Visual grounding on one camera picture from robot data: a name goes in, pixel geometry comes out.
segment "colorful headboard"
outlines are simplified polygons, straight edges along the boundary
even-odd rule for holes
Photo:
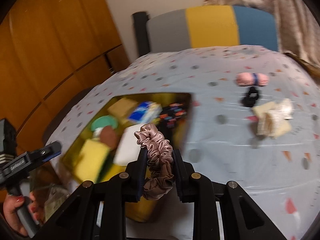
[[[274,17],[242,6],[210,5],[164,13],[147,21],[147,32],[151,52],[241,44],[278,50]]]

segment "blue panel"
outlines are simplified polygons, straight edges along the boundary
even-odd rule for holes
[[[272,14],[254,8],[233,6],[240,44],[261,45],[278,51],[276,22]]]

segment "yellow panel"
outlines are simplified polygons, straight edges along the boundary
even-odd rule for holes
[[[74,70],[101,54],[80,0],[44,0]]]
[[[103,55],[81,68],[76,75],[87,87],[99,85],[111,77],[108,64]]]
[[[72,73],[49,15],[44,0],[17,0],[9,12],[17,56],[41,98]]]
[[[116,26],[105,0],[81,0],[101,53],[121,44]]]
[[[18,145],[26,151],[33,151],[43,147],[42,135],[50,122],[49,111],[44,104],[41,104],[18,133]]]
[[[229,5],[209,5],[186,9],[191,47],[239,45],[238,26]]]
[[[18,156],[26,152],[26,151],[25,151],[24,149],[22,149],[20,146],[17,146],[16,149],[17,149],[17,155],[18,155]]]
[[[0,119],[6,117],[18,129],[40,98],[28,82],[15,53],[8,16],[0,25],[0,77]]]
[[[107,56],[115,72],[125,70],[130,65],[122,45],[110,51]]]
[[[56,114],[83,89],[85,89],[85,87],[79,82],[76,76],[73,75],[68,78],[45,100],[50,114],[53,117],[56,116]]]
[[[5,196],[7,195],[7,191],[6,190],[1,190],[0,191],[0,203],[4,202]]]

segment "pink scrunchie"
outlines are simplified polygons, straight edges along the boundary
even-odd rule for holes
[[[265,74],[257,73],[258,86],[263,87],[268,85],[269,78]],[[236,76],[236,82],[239,86],[253,86],[255,83],[254,76],[249,72],[238,73]]]
[[[173,187],[172,146],[164,139],[153,123],[147,123],[135,132],[137,143],[148,150],[148,162],[151,177],[146,178],[143,196],[147,200],[157,200],[167,194]]]

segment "pink yarn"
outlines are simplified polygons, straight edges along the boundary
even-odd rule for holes
[[[257,73],[258,86],[263,87],[268,85],[269,77],[265,74]],[[243,72],[236,76],[236,82],[239,86],[252,86],[254,85],[254,76],[252,73]]]

